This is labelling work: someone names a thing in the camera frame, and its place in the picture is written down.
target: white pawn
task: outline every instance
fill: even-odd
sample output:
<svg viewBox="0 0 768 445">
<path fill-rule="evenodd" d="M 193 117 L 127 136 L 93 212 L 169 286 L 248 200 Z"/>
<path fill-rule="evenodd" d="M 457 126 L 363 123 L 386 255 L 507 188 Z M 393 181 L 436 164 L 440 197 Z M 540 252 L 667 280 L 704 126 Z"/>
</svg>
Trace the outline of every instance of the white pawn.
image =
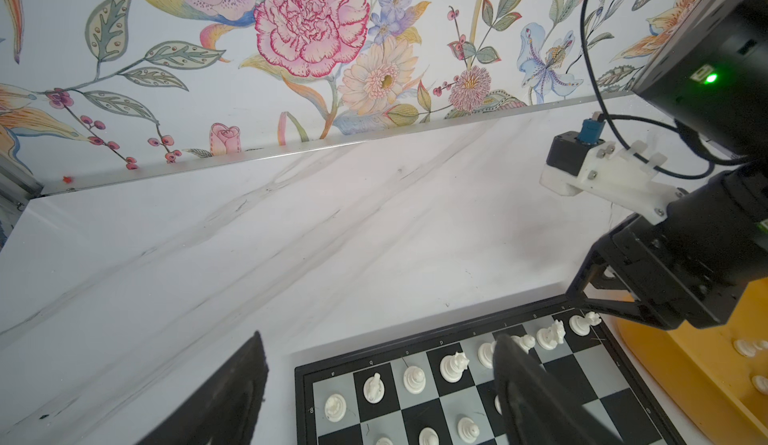
<svg viewBox="0 0 768 445">
<path fill-rule="evenodd" d="M 440 445 L 440 438 L 436 431 L 427 427 L 418 434 L 418 445 Z"/>
<path fill-rule="evenodd" d="M 536 340 L 544 350 L 554 350 L 558 344 L 563 343 L 564 337 L 565 327 L 563 327 L 563 322 L 559 320 L 555 320 L 549 328 L 543 328 L 536 333 Z"/>
<path fill-rule="evenodd" d="M 469 359 L 464 352 L 446 355 L 440 361 L 440 374 L 446 381 L 456 383 L 462 379 L 462 373 L 467 369 Z"/>
<path fill-rule="evenodd" d="M 465 443 L 474 443 L 480 437 L 480 427 L 469 417 L 458 421 L 458 437 Z"/>
<path fill-rule="evenodd" d="M 568 323 L 571 325 L 571 330 L 574 331 L 574 334 L 586 337 L 589 335 L 590 326 L 600 325 L 602 321 L 603 319 L 600 318 L 600 315 L 593 311 L 588 311 L 587 315 L 583 317 L 581 315 L 574 315 Z"/>
<path fill-rule="evenodd" d="M 493 352 L 496 350 L 496 341 L 480 345 L 478 360 L 485 368 L 493 368 Z"/>
<path fill-rule="evenodd" d="M 338 393 L 334 393 L 326 400 L 326 418 L 331 422 L 338 422 L 346 413 L 346 400 Z"/>
<path fill-rule="evenodd" d="M 746 341 L 746 340 L 734 340 L 734 348 L 737 352 L 744 355 L 747 358 L 753 358 L 758 351 L 768 349 L 768 341 Z"/>
<path fill-rule="evenodd" d="M 402 382 L 406 386 L 406 390 L 413 394 L 421 393 L 427 385 L 424 371 L 415 365 L 406 369 L 406 373 L 402 375 Z"/>
<path fill-rule="evenodd" d="M 536 339 L 533 338 L 533 335 L 523 335 L 522 337 L 518 337 L 517 335 L 512 335 L 511 339 L 514 343 L 519 345 L 520 348 L 523 349 L 523 352 L 525 352 L 526 354 L 536 344 Z"/>
<path fill-rule="evenodd" d="M 378 403 L 384 398 L 384 382 L 382 382 L 381 375 L 374 373 L 373 377 L 366 380 L 366 384 L 362 386 L 362 395 L 370 403 Z"/>
</svg>

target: gray square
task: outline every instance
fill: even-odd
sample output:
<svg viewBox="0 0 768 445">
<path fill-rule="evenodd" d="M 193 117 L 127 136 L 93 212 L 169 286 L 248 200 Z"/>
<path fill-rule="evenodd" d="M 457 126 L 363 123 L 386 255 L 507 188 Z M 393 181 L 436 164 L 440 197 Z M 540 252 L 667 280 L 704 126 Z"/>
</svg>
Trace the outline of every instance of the gray square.
<svg viewBox="0 0 768 445">
<path fill-rule="evenodd" d="M 454 443 L 464 443 L 464 440 L 458 436 L 458 421 L 463 417 L 471 418 L 480 427 L 480 436 L 476 443 L 493 440 L 493 430 L 488 417 L 485 416 L 485 408 L 476 387 L 443 395 L 440 397 L 440 404 L 443 414 L 446 415 L 446 423 Z"/>
<path fill-rule="evenodd" d="M 317 436 L 339 431 L 360 423 L 360 412 L 357 408 L 357 394 L 355 393 L 355 380 L 351 373 L 345 373 L 339 377 L 327 378 L 312 384 L 312 392 L 315 395 L 315 428 Z M 338 422 L 329 421 L 326 418 L 326 400 L 338 393 L 346 401 L 346 413 Z"/>
<path fill-rule="evenodd" d="M 629 388 L 627 380 L 603 344 L 578 351 L 574 356 L 598 398 Z"/>
<path fill-rule="evenodd" d="M 438 397 L 435 378 L 432 376 L 432 368 L 429 367 L 429 360 L 427 359 L 427 353 L 425 351 L 418 354 L 406 355 L 403 358 L 398 358 L 389 363 L 392 365 L 392 375 L 395 378 L 395 389 L 397 390 L 397 398 L 400 401 L 400 410 L 430 400 L 435 400 Z M 414 394 L 409 392 L 406 390 L 406 385 L 402 382 L 403 374 L 406 373 L 406 369 L 412 365 L 420 367 L 424 371 L 426 385 L 421 393 Z"/>
<path fill-rule="evenodd" d="M 590 412 L 592 417 L 595 417 L 598 419 L 600 423 L 602 423 L 605 428 L 609 429 L 613 435 L 618 437 L 619 440 L 621 440 L 621 435 L 619 435 L 619 431 L 616 430 L 616 426 L 614 423 L 610 420 L 610 416 L 608 415 L 608 412 L 605 411 L 605 407 L 603 407 L 602 402 L 600 402 L 600 399 L 591 401 L 589 403 L 585 403 L 582 405 L 582 407 L 587 409 L 587 412 Z"/>
<path fill-rule="evenodd" d="M 364 445 L 376 445 L 380 438 L 387 437 L 392 443 L 408 443 L 402 412 L 392 412 L 367 422 L 360 423 Z"/>
<path fill-rule="evenodd" d="M 547 328 L 552 324 L 554 324 L 554 319 L 552 318 L 551 315 L 547 315 L 546 317 L 539 317 L 539 318 L 534 318 L 531 321 L 526 321 L 525 323 L 523 323 L 523 328 L 525 329 L 525 333 L 527 333 L 528 335 L 532 335 L 534 338 L 536 338 L 536 333 L 539 330 L 543 328 Z M 568 324 L 563 322 L 563 326 L 566 328 L 565 330 L 566 334 L 573 333 L 572 331 L 568 330 Z M 542 363 L 547 363 L 557 358 L 562 358 L 562 357 L 565 357 L 566 355 L 573 354 L 573 352 L 571 351 L 571 347 L 568 346 L 568 342 L 566 341 L 563 341 L 562 344 L 558 344 L 558 346 L 555 347 L 554 350 L 544 350 L 542 346 L 538 344 L 538 339 L 537 339 L 534 349 L 538 354 L 539 360 L 541 360 Z"/>
<path fill-rule="evenodd" d="M 483 367 L 478 358 L 478 349 L 480 348 L 480 345 L 491 343 L 493 341 L 493 334 L 478 335 L 459 341 L 459 344 L 462 345 L 462 350 L 467 354 L 467 358 L 469 359 L 469 372 L 472 374 L 472 379 L 475 381 L 475 385 L 493 380 L 493 369 Z"/>
</svg>

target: flower stem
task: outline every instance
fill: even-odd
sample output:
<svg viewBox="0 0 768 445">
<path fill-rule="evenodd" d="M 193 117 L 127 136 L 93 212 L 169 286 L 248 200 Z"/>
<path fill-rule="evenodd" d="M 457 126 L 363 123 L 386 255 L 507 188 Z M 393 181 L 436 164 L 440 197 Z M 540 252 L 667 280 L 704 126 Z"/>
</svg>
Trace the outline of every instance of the flower stem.
<svg viewBox="0 0 768 445">
<path fill-rule="evenodd" d="M 104 145 L 105 147 L 107 147 L 108 149 L 110 149 L 110 150 L 112 151 L 112 153 L 114 153 L 116 156 L 120 157 L 120 158 L 123 160 L 123 162 L 128 162 L 128 161 L 125 159 L 125 157 L 123 157 L 123 156 L 120 154 L 120 152 L 118 152 L 117 150 L 115 150 L 115 149 L 113 149 L 112 147 L 110 147 L 109 145 L 107 145 L 107 142 L 106 142 L 104 139 L 102 139 L 100 136 L 96 135 L 96 133 L 95 133 L 95 132 L 92 130 L 92 129 L 93 129 L 93 127 L 89 127 L 89 126 L 85 125 L 85 123 L 84 123 L 82 120 L 80 120 L 80 118 L 79 118 L 78 116 L 76 116 L 76 115 L 75 115 L 75 114 L 72 112 L 72 110 L 70 110 L 70 108 L 69 108 L 68 106 L 66 106 L 66 105 L 65 105 L 65 106 L 64 106 L 64 108 L 67 110 L 67 112 L 69 112 L 69 114 L 70 114 L 70 115 L 72 115 L 72 118 L 74 118 L 75 120 L 77 120 L 77 121 L 78 121 L 78 124 L 82 125 L 82 126 L 83 126 L 83 128 L 84 128 L 84 129 L 86 129 L 86 130 L 88 131 L 88 133 L 90 133 L 92 136 L 94 136 L 94 137 L 96 137 L 97 139 L 100 139 L 102 142 L 104 142 L 102 145 Z"/>
</svg>

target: white marble surface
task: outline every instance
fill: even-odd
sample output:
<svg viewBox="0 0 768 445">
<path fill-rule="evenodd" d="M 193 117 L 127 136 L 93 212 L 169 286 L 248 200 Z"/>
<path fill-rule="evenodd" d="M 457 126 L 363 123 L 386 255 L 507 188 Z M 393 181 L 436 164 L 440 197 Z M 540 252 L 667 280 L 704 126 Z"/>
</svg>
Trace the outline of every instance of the white marble surface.
<svg viewBox="0 0 768 445">
<path fill-rule="evenodd" d="M 33 200 L 0 253 L 0 443 L 135 443 L 255 330 L 254 443 L 292 443 L 295 366 L 562 293 L 625 213 L 538 184 L 552 137 L 592 111 Z M 704 168 L 661 134 L 670 168 Z"/>
</svg>

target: floral wallpaper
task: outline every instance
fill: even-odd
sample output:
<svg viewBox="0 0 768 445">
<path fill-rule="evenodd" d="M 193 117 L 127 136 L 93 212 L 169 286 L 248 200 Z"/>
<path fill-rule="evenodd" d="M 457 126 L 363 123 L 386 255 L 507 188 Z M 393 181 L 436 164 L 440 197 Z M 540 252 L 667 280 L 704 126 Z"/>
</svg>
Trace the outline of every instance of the floral wallpaper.
<svg viewBox="0 0 768 445">
<path fill-rule="evenodd" d="M 588 96 L 583 1 L 4 0 L 0 154 L 76 186 Z M 698 1 L 589 0 L 602 89 L 628 90 Z"/>
</svg>

